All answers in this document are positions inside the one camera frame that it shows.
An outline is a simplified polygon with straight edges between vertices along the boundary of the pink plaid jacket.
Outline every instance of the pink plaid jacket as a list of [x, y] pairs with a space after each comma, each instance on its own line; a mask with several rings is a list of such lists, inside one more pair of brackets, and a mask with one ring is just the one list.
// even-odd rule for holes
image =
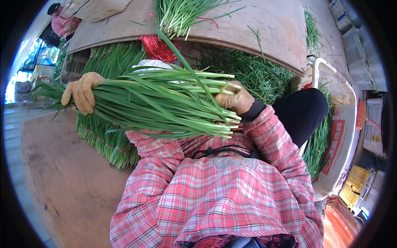
[[[142, 159], [129, 176], [110, 224], [113, 247], [172, 247], [207, 236], [294, 235], [299, 247], [321, 247], [324, 227], [313, 204], [306, 165], [268, 105], [233, 138], [181, 140], [127, 132]], [[268, 161], [197, 150], [255, 144]]]

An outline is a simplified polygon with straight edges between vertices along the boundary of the gloved hand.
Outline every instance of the gloved hand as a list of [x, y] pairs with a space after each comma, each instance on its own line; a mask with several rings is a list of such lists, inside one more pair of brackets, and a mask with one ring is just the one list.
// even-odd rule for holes
[[69, 30], [72, 30], [72, 25], [68, 25], [68, 26], [64, 27], [65, 32], [68, 32]]
[[84, 74], [80, 80], [70, 82], [67, 85], [65, 92], [62, 94], [62, 105], [66, 106], [73, 94], [77, 109], [85, 115], [88, 113], [92, 114], [95, 107], [95, 98], [91, 88], [106, 80], [106, 78], [96, 72]]
[[237, 113], [237, 115], [248, 112], [252, 104], [255, 102], [255, 97], [251, 96], [239, 81], [228, 81], [228, 83], [239, 85], [242, 89], [239, 90], [229, 86], [226, 90], [233, 91], [235, 95], [219, 93], [215, 96], [216, 102], [223, 108], [232, 109]]

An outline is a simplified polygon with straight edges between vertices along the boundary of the embroidered patch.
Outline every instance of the embroidered patch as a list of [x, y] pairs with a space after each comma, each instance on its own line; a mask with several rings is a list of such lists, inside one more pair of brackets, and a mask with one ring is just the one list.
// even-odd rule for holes
[[214, 158], [211, 160], [211, 163], [217, 169], [225, 169], [230, 166], [244, 166], [253, 170], [257, 170], [258, 168], [258, 160], [241, 157]]

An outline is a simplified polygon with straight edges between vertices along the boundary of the black pants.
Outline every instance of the black pants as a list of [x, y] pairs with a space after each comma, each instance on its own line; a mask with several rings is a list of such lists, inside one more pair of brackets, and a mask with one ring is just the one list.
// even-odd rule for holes
[[298, 147], [314, 133], [328, 113], [327, 99], [315, 88], [284, 95], [272, 106]]
[[66, 41], [70, 40], [70, 39], [73, 37], [73, 35], [74, 35], [74, 33], [68, 35], [68, 36], [65, 38], [65, 40], [66, 40]]

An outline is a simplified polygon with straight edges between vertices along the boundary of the wooden table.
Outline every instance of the wooden table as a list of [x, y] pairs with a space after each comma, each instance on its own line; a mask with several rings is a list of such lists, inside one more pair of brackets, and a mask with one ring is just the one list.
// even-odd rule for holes
[[57, 247], [111, 247], [110, 220], [132, 169], [119, 171], [75, 130], [76, 113], [22, 125], [22, 157], [35, 209]]
[[[240, 7], [230, 17], [192, 26], [188, 41], [216, 44], [262, 56], [257, 38], [248, 26], [259, 29], [265, 57], [293, 72], [303, 75], [306, 68], [306, 24], [302, 6], [298, 0], [243, 0], [225, 4], [205, 13], [203, 17], [215, 17]], [[157, 27], [154, 1], [133, 0], [127, 8], [97, 23], [82, 21], [69, 45], [68, 53], [93, 46], [120, 41], [135, 40], [140, 36], [155, 35], [150, 29], [130, 20]]]

